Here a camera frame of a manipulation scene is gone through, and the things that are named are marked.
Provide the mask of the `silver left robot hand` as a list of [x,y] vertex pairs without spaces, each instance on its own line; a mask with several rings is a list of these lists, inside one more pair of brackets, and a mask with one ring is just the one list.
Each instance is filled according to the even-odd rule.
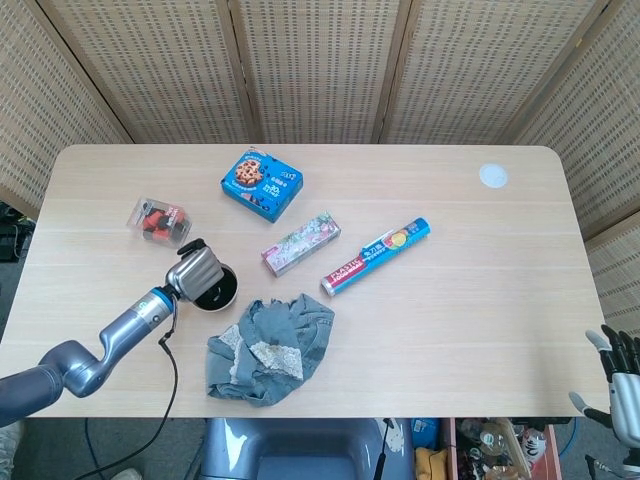
[[179,261],[165,275],[164,289],[179,300],[194,303],[222,278],[222,264],[202,238],[179,248]]

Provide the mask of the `black-silver right robot hand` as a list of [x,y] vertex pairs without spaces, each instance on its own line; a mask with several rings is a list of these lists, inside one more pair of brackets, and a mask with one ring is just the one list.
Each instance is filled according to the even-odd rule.
[[593,330],[586,338],[596,348],[608,383],[609,412],[589,406],[576,392],[569,393],[574,407],[585,417],[611,429],[629,449],[639,448],[639,338],[616,332],[602,324],[607,339]]

